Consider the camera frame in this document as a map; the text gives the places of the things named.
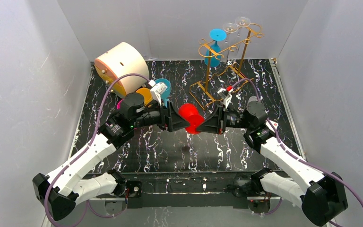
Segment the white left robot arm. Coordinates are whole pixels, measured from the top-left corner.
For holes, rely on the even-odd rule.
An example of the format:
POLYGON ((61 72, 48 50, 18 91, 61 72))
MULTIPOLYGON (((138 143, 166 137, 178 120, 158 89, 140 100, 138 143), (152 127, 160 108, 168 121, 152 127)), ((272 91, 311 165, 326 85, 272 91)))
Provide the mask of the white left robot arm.
POLYGON ((35 195, 50 220, 59 221, 74 208, 102 194, 124 195, 127 180, 117 170, 110 170, 88 180, 84 176, 108 155, 127 143, 136 128, 157 125, 162 130, 177 131, 190 123, 178 114, 170 101, 164 105, 153 100, 144 105, 139 93, 130 93, 93 135, 91 140, 69 160, 44 175, 32 179, 35 195))

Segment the red wine glass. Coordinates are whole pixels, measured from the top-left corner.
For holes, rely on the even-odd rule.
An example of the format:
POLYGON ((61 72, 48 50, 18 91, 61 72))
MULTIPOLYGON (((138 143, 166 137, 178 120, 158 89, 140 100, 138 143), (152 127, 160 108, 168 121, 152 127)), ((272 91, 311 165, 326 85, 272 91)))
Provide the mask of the red wine glass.
POLYGON ((196 130, 204 122, 204 117, 199 114, 198 109, 193 104, 183 104, 180 106, 178 114, 183 117, 190 125, 185 128, 189 134, 199 134, 196 130))

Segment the teal wine glass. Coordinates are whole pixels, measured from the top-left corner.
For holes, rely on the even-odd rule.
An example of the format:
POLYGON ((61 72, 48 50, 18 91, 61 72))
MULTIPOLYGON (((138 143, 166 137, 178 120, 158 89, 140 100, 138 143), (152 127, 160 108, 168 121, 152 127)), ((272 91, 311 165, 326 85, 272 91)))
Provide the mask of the teal wine glass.
POLYGON ((163 100, 164 105, 167 107, 167 101, 171 92, 171 83, 167 79, 156 79, 156 83, 163 83, 166 86, 166 90, 161 93, 161 99, 163 100))

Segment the magenta wine glass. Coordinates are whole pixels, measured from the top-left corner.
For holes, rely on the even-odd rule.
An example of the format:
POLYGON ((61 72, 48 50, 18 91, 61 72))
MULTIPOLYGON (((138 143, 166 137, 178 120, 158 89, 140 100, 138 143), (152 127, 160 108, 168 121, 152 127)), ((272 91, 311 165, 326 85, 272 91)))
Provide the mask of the magenta wine glass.
POLYGON ((117 105, 116 105, 116 108, 117 108, 117 109, 120 109, 122 102, 123 102, 123 99, 122 99, 122 100, 120 100, 120 101, 117 103, 117 105))

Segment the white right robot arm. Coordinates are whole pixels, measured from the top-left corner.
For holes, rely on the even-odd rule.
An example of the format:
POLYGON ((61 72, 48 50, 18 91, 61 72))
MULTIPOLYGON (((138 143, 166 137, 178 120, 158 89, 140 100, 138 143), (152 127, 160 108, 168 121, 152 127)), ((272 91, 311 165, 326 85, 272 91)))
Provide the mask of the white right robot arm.
POLYGON ((281 177, 269 168, 251 175, 241 189, 251 193, 274 193, 300 206, 306 218, 321 227, 348 208, 342 179, 306 165, 304 159, 278 141, 275 126, 268 122, 264 105, 251 101, 237 112, 218 105, 196 131, 222 134, 226 128, 243 128, 248 146, 270 159, 289 176, 281 177))

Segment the blue wine glass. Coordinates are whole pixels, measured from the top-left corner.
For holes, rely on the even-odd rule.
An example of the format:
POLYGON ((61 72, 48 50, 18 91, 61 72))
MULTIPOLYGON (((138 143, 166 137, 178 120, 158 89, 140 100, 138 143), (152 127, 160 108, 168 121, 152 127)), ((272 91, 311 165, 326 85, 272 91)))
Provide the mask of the blue wine glass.
MULTIPOLYGON (((218 42, 226 39, 226 32, 222 29, 213 29, 209 32, 209 37, 213 40, 213 43, 209 46, 215 53, 219 53, 221 48, 218 42)), ((210 67, 218 67, 221 62, 221 55, 216 55, 212 53, 210 50, 207 50, 206 56, 211 56, 210 58, 205 58, 205 64, 210 67)))

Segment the orange wine glass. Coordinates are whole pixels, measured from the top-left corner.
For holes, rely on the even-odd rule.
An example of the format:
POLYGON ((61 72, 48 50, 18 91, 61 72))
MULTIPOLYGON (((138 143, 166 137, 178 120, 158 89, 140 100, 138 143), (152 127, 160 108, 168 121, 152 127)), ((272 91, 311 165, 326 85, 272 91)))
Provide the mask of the orange wine glass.
POLYGON ((149 103, 151 101, 153 101, 153 96, 152 96, 152 94, 150 92, 150 89, 148 89, 146 87, 138 89, 136 91, 136 93, 139 93, 139 94, 141 94, 143 96, 145 105, 149 105, 149 103))

